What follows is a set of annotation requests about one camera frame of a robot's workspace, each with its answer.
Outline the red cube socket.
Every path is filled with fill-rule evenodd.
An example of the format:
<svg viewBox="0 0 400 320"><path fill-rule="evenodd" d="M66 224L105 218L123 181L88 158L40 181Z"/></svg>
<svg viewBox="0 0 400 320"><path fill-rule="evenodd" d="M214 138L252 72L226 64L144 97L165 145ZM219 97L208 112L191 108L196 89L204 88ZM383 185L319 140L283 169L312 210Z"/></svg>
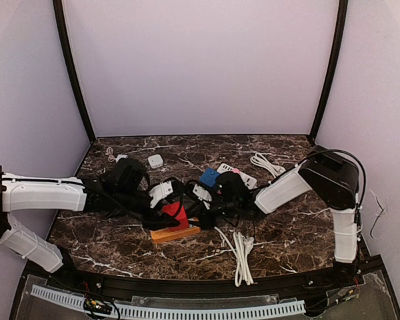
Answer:
<svg viewBox="0 0 400 320"><path fill-rule="evenodd" d="M163 213L170 217L175 218L179 224L175 227L168 227L168 231L180 231L189 227L189 222L183 204L178 201L176 203L168 204L163 207Z"/></svg>

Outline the white USB charger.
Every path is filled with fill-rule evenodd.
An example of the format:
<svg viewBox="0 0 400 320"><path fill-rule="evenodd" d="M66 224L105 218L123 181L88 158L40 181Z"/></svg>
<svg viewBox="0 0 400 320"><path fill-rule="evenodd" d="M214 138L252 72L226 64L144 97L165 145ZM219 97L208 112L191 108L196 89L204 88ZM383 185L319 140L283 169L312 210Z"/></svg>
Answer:
<svg viewBox="0 0 400 320"><path fill-rule="evenodd" d="M116 162L119 162L120 160L122 160L122 159L127 159L127 158L128 158L128 155L119 154L119 155L115 158L115 160L116 160Z"/></svg>

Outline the orange power strip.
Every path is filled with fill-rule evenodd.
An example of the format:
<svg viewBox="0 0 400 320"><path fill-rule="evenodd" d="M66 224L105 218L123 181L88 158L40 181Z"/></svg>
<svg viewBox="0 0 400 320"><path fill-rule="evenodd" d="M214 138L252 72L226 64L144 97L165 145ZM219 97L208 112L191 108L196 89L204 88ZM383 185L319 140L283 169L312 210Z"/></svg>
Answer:
<svg viewBox="0 0 400 320"><path fill-rule="evenodd" d="M193 222L199 222L198 218L190 218L188 220L189 227L178 231L169 231L168 229L161 229L157 231L150 231L151 239L154 244L162 244L169 241L175 241L184 237L196 235L201 232L201 228L194 226Z"/></svg>

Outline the white two-pin adapter plug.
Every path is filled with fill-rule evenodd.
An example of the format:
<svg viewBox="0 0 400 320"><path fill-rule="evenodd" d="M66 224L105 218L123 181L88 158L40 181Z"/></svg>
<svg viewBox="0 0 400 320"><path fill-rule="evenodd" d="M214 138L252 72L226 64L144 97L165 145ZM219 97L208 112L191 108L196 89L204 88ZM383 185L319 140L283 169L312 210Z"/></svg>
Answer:
<svg viewBox="0 0 400 320"><path fill-rule="evenodd" d="M164 160L160 154L151 155L147 158L147 160L152 169L156 169L164 165Z"/></svg>

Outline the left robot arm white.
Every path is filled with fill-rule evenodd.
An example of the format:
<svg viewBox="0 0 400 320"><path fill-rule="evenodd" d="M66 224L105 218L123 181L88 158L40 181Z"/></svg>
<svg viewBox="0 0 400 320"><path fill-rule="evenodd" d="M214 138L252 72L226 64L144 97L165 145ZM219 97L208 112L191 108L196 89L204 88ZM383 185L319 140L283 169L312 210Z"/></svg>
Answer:
<svg viewBox="0 0 400 320"><path fill-rule="evenodd" d="M162 213L164 201L181 196L176 182L167 180L141 190L149 176L143 167L117 166L100 177L40 178L4 173L0 166L0 245L50 274L74 268L68 251L47 242L20 223L14 211L68 210L127 214L146 229L178 227L177 213Z"/></svg>

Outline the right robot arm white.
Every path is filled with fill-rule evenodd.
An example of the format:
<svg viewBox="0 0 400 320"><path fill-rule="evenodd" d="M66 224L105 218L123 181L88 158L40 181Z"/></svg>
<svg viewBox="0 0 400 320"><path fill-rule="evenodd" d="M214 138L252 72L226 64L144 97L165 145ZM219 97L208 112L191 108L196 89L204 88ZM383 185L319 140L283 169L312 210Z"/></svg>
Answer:
<svg viewBox="0 0 400 320"><path fill-rule="evenodd" d="M341 149L316 145L298 163L272 181L249 189L238 173L220 173L214 187L190 180L184 194L194 204L189 217L199 226L216 226L217 217L258 221L306 193L313 193L331 213L334 233L334 260L352 264L358 256L357 238L365 196L367 174L362 162Z"/></svg>

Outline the blue cube socket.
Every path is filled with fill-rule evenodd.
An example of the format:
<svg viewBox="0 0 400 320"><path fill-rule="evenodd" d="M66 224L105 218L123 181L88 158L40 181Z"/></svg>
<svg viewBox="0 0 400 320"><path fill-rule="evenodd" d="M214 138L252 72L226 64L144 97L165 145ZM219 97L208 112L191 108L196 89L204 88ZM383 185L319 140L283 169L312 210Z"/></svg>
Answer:
<svg viewBox="0 0 400 320"><path fill-rule="evenodd" d="M219 189L218 184L216 182L218 176L220 176L220 173L218 173L216 170L208 167L206 168L205 172L200 176L199 181L212 188L213 190L217 191Z"/></svg>

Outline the white power strip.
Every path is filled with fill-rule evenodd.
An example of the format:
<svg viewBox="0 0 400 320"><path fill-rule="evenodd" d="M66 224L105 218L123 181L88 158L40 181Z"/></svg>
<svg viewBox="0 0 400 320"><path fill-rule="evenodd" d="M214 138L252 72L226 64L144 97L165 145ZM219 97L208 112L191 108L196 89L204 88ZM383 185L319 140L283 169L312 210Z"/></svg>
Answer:
<svg viewBox="0 0 400 320"><path fill-rule="evenodd" d="M222 174L222 173L225 173L225 172L228 172L228 171L232 172L231 171L232 169L236 169L236 168L234 168L234 167L232 167L232 166L230 166L230 165L228 165L226 163L222 163L218 167L217 172ZM246 174L246 173L244 173L242 171L240 171L240 174L238 174L238 175L241 177L242 181L244 182L244 184L246 185L246 187L248 189L252 190L252 189L256 188L256 186L257 186L257 179L256 178L254 178L254 177L252 177L252 176L250 176L250 175L248 175L248 174Z"/></svg>

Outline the black frame left post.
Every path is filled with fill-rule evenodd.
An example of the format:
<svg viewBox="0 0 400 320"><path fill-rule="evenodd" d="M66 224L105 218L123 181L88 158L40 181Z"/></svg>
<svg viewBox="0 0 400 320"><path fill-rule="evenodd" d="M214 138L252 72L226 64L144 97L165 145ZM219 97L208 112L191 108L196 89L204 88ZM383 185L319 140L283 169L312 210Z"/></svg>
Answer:
<svg viewBox="0 0 400 320"><path fill-rule="evenodd" d="M73 53L71 50L71 44L69 40L69 32L67 30L67 24L65 20L64 13L64 3L62 0L52 0L53 10L55 14L55 22L57 26L59 41L61 45L61 51L63 54L65 66L67 69L67 74L69 78L69 82L71 85L71 89L73 92L73 96L76 102L77 110L79 112L79 116L82 120L82 124L88 138L89 144L92 145L96 141L95 132L88 114L88 110L85 104L85 100L83 98L83 93L81 90L77 70L75 67L75 62L73 58Z"/></svg>

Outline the black frame post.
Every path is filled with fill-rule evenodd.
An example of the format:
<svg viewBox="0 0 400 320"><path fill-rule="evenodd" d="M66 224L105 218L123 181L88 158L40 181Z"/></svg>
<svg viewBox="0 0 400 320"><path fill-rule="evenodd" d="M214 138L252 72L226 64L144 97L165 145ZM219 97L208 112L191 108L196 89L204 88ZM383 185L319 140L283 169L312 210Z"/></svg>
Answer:
<svg viewBox="0 0 400 320"><path fill-rule="evenodd" d="M82 120L82 124L88 138L89 144L92 145L96 141L95 132L88 114L88 110L85 104L85 100L83 98L83 93L81 90L77 70L75 67L75 62L73 58L73 53L71 50L71 44L69 40L69 32L67 30L67 24L65 20L64 13L64 3L62 0L52 0L53 10L55 14L55 22L57 26L59 41L61 45L61 51L63 54L65 66L67 69L67 74L69 78L69 82L71 85L71 89L73 92L73 96L76 102L77 110L79 112L79 116Z"/></svg>
<svg viewBox="0 0 400 320"><path fill-rule="evenodd" d="M337 68L337 62L339 59L341 44L343 40L343 34L345 30L348 4L349 4L348 0L340 0L338 3L337 18L335 22L335 30L333 34L333 40L331 45L331 52L329 54L327 70L323 81L323 87L319 97L319 102L317 105L311 130L308 134L308 138L311 144L314 144L316 142L319 129L325 114L327 102L330 96L333 79Z"/></svg>

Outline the black frame right post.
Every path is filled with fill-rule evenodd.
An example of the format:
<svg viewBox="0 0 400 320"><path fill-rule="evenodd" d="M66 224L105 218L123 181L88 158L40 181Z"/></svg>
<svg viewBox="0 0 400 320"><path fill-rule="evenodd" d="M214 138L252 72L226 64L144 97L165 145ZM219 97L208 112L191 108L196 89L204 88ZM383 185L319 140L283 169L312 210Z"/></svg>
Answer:
<svg viewBox="0 0 400 320"><path fill-rule="evenodd" d="M343 40L343 34L345 30L348 4L349 4L348 0L340 0L338 3L337 18L335 22L335 30L333 34L333 40L331 45L331 52L329 54L327 70L323 81L323 87L319 97L319 102L317 105L311 130L308 134L308 138L311 144L314 144L316 142L319 129L325 114L327 102L330 96L333 79L337 68L337 62L339 59L341 44Z"/></svg>

